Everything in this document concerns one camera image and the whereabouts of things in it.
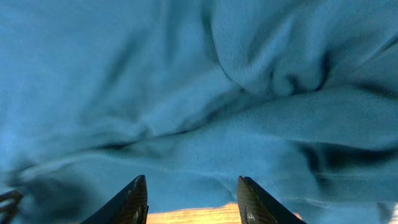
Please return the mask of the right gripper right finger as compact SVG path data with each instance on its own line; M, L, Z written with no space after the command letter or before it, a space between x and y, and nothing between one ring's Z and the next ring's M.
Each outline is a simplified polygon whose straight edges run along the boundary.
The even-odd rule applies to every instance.
M242 224L306 224L250 177L239 176L237 200Z

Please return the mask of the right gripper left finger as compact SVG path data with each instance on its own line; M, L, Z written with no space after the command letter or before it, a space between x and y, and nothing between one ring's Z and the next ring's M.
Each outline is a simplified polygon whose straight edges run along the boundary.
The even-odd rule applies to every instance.
M138 175L81 224L146 224L147 199L146 177Z

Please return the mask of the blue polo shirt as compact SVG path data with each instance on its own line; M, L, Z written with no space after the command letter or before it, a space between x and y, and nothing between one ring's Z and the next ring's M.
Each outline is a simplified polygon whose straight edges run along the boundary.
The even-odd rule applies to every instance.
M244 175L308 223L390 222L397 1L2 1L15 222L81 222L138 175L151 212Z

